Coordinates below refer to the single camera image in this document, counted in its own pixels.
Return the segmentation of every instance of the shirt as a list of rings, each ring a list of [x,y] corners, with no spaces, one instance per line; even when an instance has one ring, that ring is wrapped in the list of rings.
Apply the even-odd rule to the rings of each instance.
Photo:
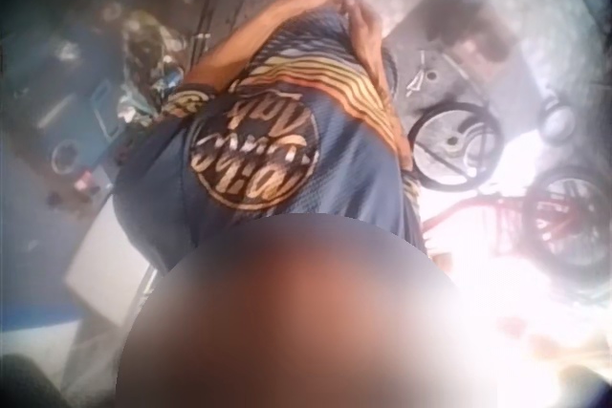
[[[359,219],[424,250],[417,189],[343,18],[319,12],[286,23],[227,92],[172,95],[120,171],[115,208],[167,271],[219,231],[281,213]]]

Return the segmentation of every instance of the graphic print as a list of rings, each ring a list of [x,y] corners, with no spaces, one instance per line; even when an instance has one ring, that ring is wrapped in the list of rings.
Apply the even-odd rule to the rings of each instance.
[[[318,133],[301,95],[269,91],[209,119],[191,144],[191,168],[210,196],[239,210],[281,204],[312,176]]]

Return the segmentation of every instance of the concrete floor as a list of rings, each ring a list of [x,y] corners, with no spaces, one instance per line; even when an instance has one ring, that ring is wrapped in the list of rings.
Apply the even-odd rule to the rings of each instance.
[[[99,15],[111,1],[113,0],[89,2],[81,12],[83,22],[86,23],[92,17]],[[184,36],[189,37],[197,32],[208,32],[211,34],[210,45],[214,45],[270,0],[120,1],[126,8],[138,6],[153,12],[164,24]],[[435,87],[429,88],[422,95],[411,99],[404,98],[403,88],[418,67],[418,50],[427,45],[424,30],[419,23],[419,11],[424,7],[424,0],[369,1],[381,14],[384,31],[388,35],[388,43],[398,59],[400,97],[396,100],[396,106],[405,127],[409,128],[418,117],[419,110],[439,100],[439,96],[448,89],[456,88],[455,83],[459,81],[459,78],[452,69],[445,67],[444,62],[434,57],[432,65],[438,66],[436,69],[443,77]],[[492,111],[502,120],[507,139],[515,139],[536,128],[536,113],[548,87],[564,92],[578,107],[586,106],[589,103],[589,97],[593,97],[590,82],[601,78],[604,66],[601,35],[584,2],[582,0],[485,1],[516,38],[513,52],[503,71],[483,85],[491,101]],[[60,32],[51,31],[50,34],[55,37]],[[7,58],[9,62],[13,62],[14,59],[16,59],[15,56]],[[28,75],[27,71],[25,74],[30,79],[35,76],[35,74]],[[465,88],[456,91],[455,95],[464,101],[477,100],[477,96]],[[569,153],[562,153],[557,156],[561,161],[568,155]],[[36,219],[33,221],[37,223],[28,228],[20,226],[19,231],[25,231],[27,233],[24,233],[25,235],[16,230],[5,232],[5,235],[13,238],[8,245],[12,253],[7,253],[5,260],[10,260],[11,266],[21,269],[18,276],[13,277],[11,282],[19,284],[15,287],[17,290],[28,291],[29,294],[37,292],[34,294],[37,297],[44,297],[49,291],[59,291],[60,297],[67,297],[69,294],[63,290],[62,276],[74,250],[87,230],[87,225],[68,224],[52,231],[54,238],[62,241],[59,248],[53,248],[51,242],[45,242],[44,247],[33,247],[32,241],[42,241],[42,235],[51,231],[53,226],[47,223],[50,223],[55,217],[47,215],[42,210],[44,198],[41,197],[44,193],[39,192],[41,185],[35,183],[32,174],[18,167],[11,168],[11,175],[13,174],[15,177],[11,181],[15,183],[15,186],[11,185],[13,188],[10,193],[14,196],[28,195],[33,200],[33,205],[30,206],[31,208],[19,207],[17,212],[15,210],[18,207],[17,204],[11,204],[11,200],[3,199],[2,210],[5,221],[11,216],[17,219],[17,214],[29,212],[28,215],[22,216],[22,219],[28,220],[31,218],[29,216],[32,216],[33,219]],[[37,265],[36,260],[29,255],[30,252],[37,250],[41,250],[41,256],[46,257],[47,262],[45,263],[51,261],[50,266],[53,268],[54,275],[46,276],[44,280],[41,280],[39,275],[42,265]],[[94,316],[94,314],[91,316],[85,314],[83,318],[85,322],[89,320],[88,323],[91,325],[91,323],[97,323],[97,319],[92,319]],[[91,353],[96,356],[92,357],[94,360],[99,360],[101,355],[111,354],[117,350],[120,338],[117,338],[114,332],[109,334],[106,326],[90,327],[90,329],[93,330],[82,333],[83,336],[80,338],[82,341],[87,342],[97,333],[112,336],[109,342],[102,340],[103,345],[99,345],[98,342],[96,351]],[[98,391],[108,389],[109,387],[104,387],[105,384],[112,386],[113,380],[108,373],[112,374],[114,370],[111,365],[113,359],[103,358],[102,360],[105,364],[98,368],[99,371],[92,373],[92,380],[104,381],[99,385],[102,387],[97,386]],[[71,361],[73,368],[68,370],[67,379],[74,378],[75,375],[83,375],[84,366],[88,364],[99,364],[99,362],[84,362],[82,358],[74,356]],[[105,377],[100,379],[99,375],[105,375]],[[74,394],[74,397],[82,396],[82,391],[86,391],[88,387],[87,384],[83,386],[80,381],[80,385],[75,389],[71,382],[73,381],[65,380],[62,385],[72,387],[73,392],[77,393]]]

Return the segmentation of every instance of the man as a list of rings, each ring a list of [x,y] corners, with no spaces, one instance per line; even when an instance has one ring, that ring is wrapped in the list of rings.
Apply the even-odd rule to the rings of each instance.
[[[276,0],[186,75],[120,172],[118,218],[162,271],[283,213],[351,217],[423,247],[382,28],[361,0]]]
[[[451,281],[387,231],[282,215],[190,255],[127,338],[119,407],[495,406]]]

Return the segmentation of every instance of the floor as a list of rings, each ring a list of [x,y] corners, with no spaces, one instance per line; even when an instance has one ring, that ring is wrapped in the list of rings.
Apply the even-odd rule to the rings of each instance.
[[[3,39],[5,54],[3,61],[6,61],[4,68],[10,69],[11,72],[10,104],[15,111],[26,114],[25,118],[32,113],[33,117],[38,119],[42,110],[38,110],[40,104],[38,100],[46,91],[45,84],[49,84],[53,90],[54,100],[66,97],[67,95],[62,93],[64,88],[58,88],[51,79],[49,81],[43,79],[42,83],[34,85],[37,88],[31,89],[33,76],[46,72],[44,70],[46,68],[40,64],[41,55],[57,54],[63,50],[64,54],[61,55],[65,57],[70,55],[70,50],[73,50],[71,40],[77,42],[74,37],[96,36],[98,29],[113,30],[116,28],[114,11],[121,12],[132,8],[150,11],[166,26],[176,30],[186,39],[197,32],[209,33],[209,46],[213,46],[269,1],[72,0],[70,13],[76,14],[77,18],[74,32],[57,26],[63,24],[61,19],[55,18],[58,15],[62,16],[61,13],[57,13],[64,9],[62,0],[47,0],[49,5],[37,0],[28,15],[15,14],[8,23],[16,31],[24,25],[29,26],[32,22],[43,24],[44,28],[25,28],[23,34],[10,35],[10,42],[5,42]],[[463,101],[482,103],[482,95],[465,86],[463,78],[435,49],[432,49],[427,40],[423,18],[428,0],[369,1],[382,16],[387,44],[398,61],[400,91],[395,102],[406,128],[412,125],[421,109],[440,100],[448,93]],[[507,141],[517,140],[525,143],[527,140],[527,147],[523,147],[522,152],[525,152],[525,148],[534,150],[529,135],[536,129],[537,113],[542,100],[551,89],[564,93],[579,108],[587,107],[594,97],[605,96],[594,93],[593,88],[594,82],[601,81],[606,65],[601,26],[587,9],[584,0],[482,1],[488,9],[491,9],[490,15],[503,25],[511,37],[509,43],[512,43],[512,46],[508,58],[499,71],[494,75],[487,75],[479,85],[484,89],[492,112],[502,120]],[[3,1],[0,5],[2,12],[14,12],[18,7],[17,4],[15,0],[14,4]],[[81,53],[85,56],[83,62],[91,62],[88,59],[92,59],[92,56],[101,56],[103,49],[112,48],[114,42],[108,40],[110,41],[104,42],[106,45],[98,44],[97,48],[81,47]],[[405,87],[418,70],[421,49],[430,49],[426,54],[427,65],[435,69],[440,77],[435,84],[425,87],[420,94],[406,97]],[[103,75],[102,78],[111,82],[113,88],[119,88],[121,76],[117,69],[120,69],[121,63],[113,60],[114,57],[107,56],[106,59],[107,61],[99,59],[103,62],[95,71],[87,74],[87,77],[80,77],[79,84],[84,89],[75,85],[71,91],[89,94],[88,92],[93,91],[92,88],[97,88],[100,77],[90,74]],[[47,109],[42,110],[42,113],[47,113]],[[84,131],[89,133],[98,129],[97,123],[94,121],[92,123],[93,127]],[[49,140],[45,138],[42,143],[61,139],[65,136],[62,130],[73,130],[73,126],[69,124],[64,123],[62,126],[64,127],[58,128],[59,132],[52,133]],[[83,143],[89,142],[87,145],[92,158],[92,167],[104,164],[106,153],[111,150],[114,141],[114,138],[102,135],[98,135],[95,139],[88,137],[83,141]],[[547,167],[557,161],[566,161],[573,155],[575,155],[573,151],[542,151],[531,158],[532,167],[535,169]],[[87,348],[85,352],[89,355],[87,358],[83,357],[83,353],[81,355],[65,353],[64,360],[70,363],[65,372],[66,377],[63,380],[61,377],[57,379],[54,370],[54,378],[73,399],[84,397],[83,394],[87,395],[88,391],[102,393],[112,387],[114,358],[117,349],[120,348],[118,343],[122,337],[117,328],[109,326],[103,318],[100,320],[95,312],[87,311],[87,307],[83,308],[74,302],[71,293],[65,288],[63,279],[91,220],[74,222],[50,213],[44,205],[44,184],[40,183],[27,165],[11,153],[3,154],[2,162],[3,170],[9,171],[3,172],[3,179],[7,180],[3,181],[2,212],[5,216],[11,216],[3,220],[3,231],[8,242],[4,268],[15,273],[11,278],[6,278],[3,274],[3,295],[14,300],[15,304],[37,307],[44,307],[51,298],[54,306],[62,306],[65,310],[71,311],[71,316],[66,317],[65,322],[72,323],[75,319],[81,321],[82,327],[77,337],[71,335],[66,339],[82,345],[91,343],[92,338],[98,337],[95,346],[80,348],[76,346],[81,350]],[[593,162],[598,168],[605,170],[605,161],[594,158]],[[112,178],[114,173],[109,171],[108,175]],[[511,175],[506,179],[518,180]],[[25,205],[24,201],[16,198],[24,196],[28,197]],[[431,208],[440,205],[440,197],[432,196],[429,199]],[[138,270],[135,276],[142,276],[142,271]],[[92,381],[98,382],[95,391],[91,386]]]

